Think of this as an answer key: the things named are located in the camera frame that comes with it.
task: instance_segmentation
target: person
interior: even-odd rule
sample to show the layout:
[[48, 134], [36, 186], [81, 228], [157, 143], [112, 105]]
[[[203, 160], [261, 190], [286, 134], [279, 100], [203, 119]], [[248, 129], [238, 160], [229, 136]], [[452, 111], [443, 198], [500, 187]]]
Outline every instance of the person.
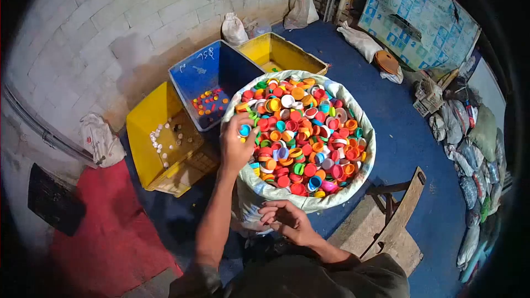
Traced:
[[259, 209], [285, 241], [269, 249], [268, 257], [249, 262], [242, 273], [222, 287], [218, 268], [229, 235], [232, 191], [239, 171], [254, 152], [258, 132], [246, 142], [238, 138], [248, 113], [237, 114], [221, 134], [222, 160], [217, 181], [197, 228], [195, 260], [171, 283], [169, 298], [181, 297], [408, 297], [403, 269], [388, 254], [361, 262], [330, 245], [311, 227], [304, 211], [286, 200], [267, 201]]

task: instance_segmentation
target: dark shirt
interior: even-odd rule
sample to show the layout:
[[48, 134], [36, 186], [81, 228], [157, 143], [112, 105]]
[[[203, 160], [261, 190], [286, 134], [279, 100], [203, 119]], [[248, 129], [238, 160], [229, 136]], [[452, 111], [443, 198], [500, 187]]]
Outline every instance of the dark shirt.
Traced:
[[169, 298], [175, 297], [407, 298], [409, 283], [386, 253], [334, 272], [306, 256], [285, 255], [249, 264], [225, 288], [215, 268], [192, 266], [171, 284]]

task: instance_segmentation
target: yellow plastic crate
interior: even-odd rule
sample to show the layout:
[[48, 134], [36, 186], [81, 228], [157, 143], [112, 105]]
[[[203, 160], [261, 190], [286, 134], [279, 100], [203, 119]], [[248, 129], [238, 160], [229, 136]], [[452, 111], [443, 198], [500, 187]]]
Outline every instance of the yellow plastic crate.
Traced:
[[[168, 118], [170, 127], [162, 128], [157, 142], [163, 145], [162, 152], [149, 139], [151, 131], [159, 124], [164, 125]], [[201, 134], [186, 114], [182, 101], [173, 85], [161, 84], [127, 115], [127, 133], [134, 159], [136, 172], [142, 187], [148, 191], [158, 190], [180, 197], [192, 184], [214, 170], [219, 164], [218, 157], [205, 143]], [[178, 136], [182, 134], [180, 145]], [[169, 168], [164, 169], [164, 162]]]
[[318, 75], [328, 72], [328, 65], [322, 60], [275, 33], [253, 38], [237, 49], [268, 73], [289, 69], [306, 70]]

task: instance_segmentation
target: plastic bin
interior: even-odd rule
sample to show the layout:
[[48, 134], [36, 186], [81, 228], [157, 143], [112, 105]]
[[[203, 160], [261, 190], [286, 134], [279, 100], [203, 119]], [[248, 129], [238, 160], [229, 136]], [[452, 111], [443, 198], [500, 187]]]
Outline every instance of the plastic bin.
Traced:
[[[215, 41], [188, 56], [169, 69], [169, 77], [175, 85], [189, 116], [200, 132], [208, 131], [221, 122], [227, 108], [223, 99], [230, 100], [239, 89], [265, 73], [258, 65], [235, 50], [225, 41]], [[194, 99], [212, 89], [221, 89], [219, 99], [205, 103], [203, 110], [215, 109], [211, 114], [199, 115], [193, 106]]]
[[275, 33], [253, 38], [237, 49], [268, 73], [289, 69], [305, 70], [317, 75], [328, 72], [328, 65], [322, 60]]
[[[156, 140], [163, 145], [161, 153], [157, 153], [149, 134], [159, 124], [164, 125], [168, 118], [171, 118], [169, 129], [162, 128]], [[139, 103], [127, 115], [126, 124], [136, 172], [142, 187], [148, 191], [158, 190], [180, 197], [219, 163], [169, 82], [161, 84]], [[178, 125], [181, 128], [173, 131]], [[182, 134], [180, 145], [177, 144], [179, 134]], [[167, 154], [165, 159], [162, 158], [164, 153]], [[163, 165], [165, 161], [169, 163], [167, 170]]]

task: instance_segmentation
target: blue plastic crate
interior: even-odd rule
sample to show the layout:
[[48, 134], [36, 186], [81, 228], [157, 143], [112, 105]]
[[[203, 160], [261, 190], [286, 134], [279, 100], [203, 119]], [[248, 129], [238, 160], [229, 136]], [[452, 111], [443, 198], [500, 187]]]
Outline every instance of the blue plastic crate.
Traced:
[[[212, 129], [221, 121], [227, 108], [223, 99], [231, 100], [242, 87], [263, 74], [261, 67], [222, 40], [205, 46], [169, 69], [176, 92], [200, 132]], [[215, 110], [209, 115], [199, 115], [193, 100], [205, 91], [218, 88], [222, 91], [217, 101], [202, 102], [204, 110], [211, 109], [213, 104]]]

